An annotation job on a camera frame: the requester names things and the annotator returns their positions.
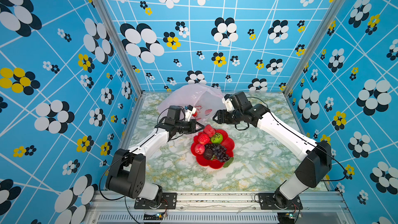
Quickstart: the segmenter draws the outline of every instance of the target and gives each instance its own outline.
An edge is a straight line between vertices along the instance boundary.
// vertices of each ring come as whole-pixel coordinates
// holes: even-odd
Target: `patterned backdrop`
[[[357,223],[398,221],[398,0],[346,0],[289,93],[308,137],[331,144],[332,188]]]
[[[92,0],[0,0],[0,223],[80,223],[135,104]]]
[[[281,91],[333,2],[104,1],[146,91]]]

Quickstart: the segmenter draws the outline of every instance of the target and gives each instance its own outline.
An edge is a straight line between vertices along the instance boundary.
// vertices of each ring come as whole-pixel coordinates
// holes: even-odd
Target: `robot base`
[[[147,201],[142,198],[141,200],[137,198],[135,200],[134,209],[176,209],[176,201],[177,201],[177,193],[168,193],[163,192],[162,200],[160,201],[160,206],[157,208],[149,207]]]
[[[273,199],[273,196],[274,196],[274,193],[258,193],[261,210],[280,210],[280,208],[278,208],[275,205],[275,200]],[[299,209],[302,209],[300,197],[296,196],[295,198],[293,198],[291,200],[291,204],[285,210],[294,210],[295,206],[293,203],[296,204],[296,206]]]

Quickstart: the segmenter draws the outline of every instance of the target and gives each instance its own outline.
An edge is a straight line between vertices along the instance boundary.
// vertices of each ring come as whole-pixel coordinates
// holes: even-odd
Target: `translucent pink plastic bag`
[[[172,92],[159,106],[161,113],[169,106],[185,107],[191,105],[196,107],[196,113],[193,115],[197,121],[205,121],[212,118],[219,109],[226,109],[222,103],[224,94],[220,89],[202,85],[199,83],[185,85]]]

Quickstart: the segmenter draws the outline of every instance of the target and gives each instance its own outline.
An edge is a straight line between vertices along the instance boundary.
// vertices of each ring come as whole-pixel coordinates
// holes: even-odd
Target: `red bowl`
[[[226,147],[226,153],[230,157],[234,157],[234,152],[232,151],[235,148],[235,143],[234,141],[228,136],[228,133],[224,130],[216,130],[216,132],[220,133],[222,135],[222,142],[221,145]],[[223,167],[224,163],[213,159],[213,160],[207,160],[203,157],[203,155],[200,155],[195,152],[195,146],[199,144],[198,142],[198,137],[202,134],[203,132],[199,132],[197,136],[193,137],[193,144],[191,145],[191,152],[192,154],[196,157],[196,161],[198,162],[199,165],[206,167],[210,166],[213,169],[220,169]]]

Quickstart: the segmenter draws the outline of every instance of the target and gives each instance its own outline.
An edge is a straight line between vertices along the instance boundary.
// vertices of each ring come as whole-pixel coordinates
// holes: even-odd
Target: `marble pattern table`
[[[157,106],[168,95],[146,94],[132,143],[142,140],[153,130],[159,115]],[[277,117],[294,129],[299,129],[282,93],[246,95],[261,98]],[[252,105],[260,103],[257,99],[249,100]],[[293,153],[258,128],[251,126],[246,131],[238,131],[234,125],[217,124],[211,118],[200,122],[225,130],[234,140],[232,164],[217,170],[200,166],[190,150],[193,135],[183,135],[168,142],[147,159],[147,181],[161,185],[166,191],[274,191],[300,164]],[[324,183],[309,190],[327,191]]]

